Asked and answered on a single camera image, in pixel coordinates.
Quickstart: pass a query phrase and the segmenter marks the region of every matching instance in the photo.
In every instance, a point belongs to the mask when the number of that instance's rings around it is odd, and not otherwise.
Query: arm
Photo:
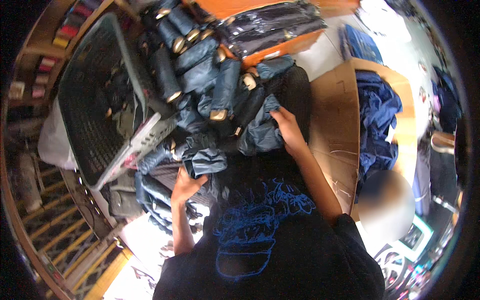
[[[305,143],[295,116],[283,107],[279,111],[271,111],[270,114],[278,123],[285,141],[285,148],[297,162],[315,205],[324,218],[331,225],[334,224],[336,217],[342,214],[342,207],[325,179],[317,160]]]
[[[171,197],[173,252],[175,255],[188,253],[195,245],[192,231],[188,224],[187,213],[185,212],[185,203],[205,182],[207,182],[206,175],[195,180],[188,176],[184,166],[179,168],[177,182],[175,183]]]

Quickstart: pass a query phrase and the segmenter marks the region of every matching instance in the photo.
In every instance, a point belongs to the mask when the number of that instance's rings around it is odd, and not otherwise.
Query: left hand
[[[199,179],[192,179],[188,176],[185,166],[179,168],[177,182],[173,187],[171,202],[173,204],[184,205],[188,198],[192,197],[200,190],[202,185],[207,182],[206,175],[202,175]]]

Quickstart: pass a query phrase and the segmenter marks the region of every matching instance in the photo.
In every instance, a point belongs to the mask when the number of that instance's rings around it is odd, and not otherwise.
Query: hand
[[[173,204],[184,205],[188,198],[192,197],[200,190],[202,185],[207,182],[207,176],[202,175],[199,179],[192,179],[188,176],[185,166],[179,168],[177,182],[173,187],[171,202]]]
[[[301,155],[303,151],[308,150],[294,114],[284,107],[280,107],[278,111],[270,111],[270,115],[277,121],[285,141],[285,149],[291,156],[295,158]]]

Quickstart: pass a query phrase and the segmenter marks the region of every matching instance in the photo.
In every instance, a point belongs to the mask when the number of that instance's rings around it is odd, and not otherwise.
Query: gray plastic basket
[[[99,109],[98,83],[120,60],[127,69],[138,103],[135,120],[142,124],[129,140]],[[128,166],[153,150],[176,126],[174,111],[156,96],[139,54],[127,45],[117,17],[102,16],[84,36],[59,85],[60,110],[80,173],[90,189],[99,190]],[[147,118],[148,107],[155,114]]]

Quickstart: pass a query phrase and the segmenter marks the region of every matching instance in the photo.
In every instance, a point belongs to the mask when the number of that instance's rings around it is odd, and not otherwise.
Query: white plastic bag
[[[78,168],[57,98],[53,101],[52,111],[43,123],[38,139],[38,154],[41,160],[59,168],[67,170]]]

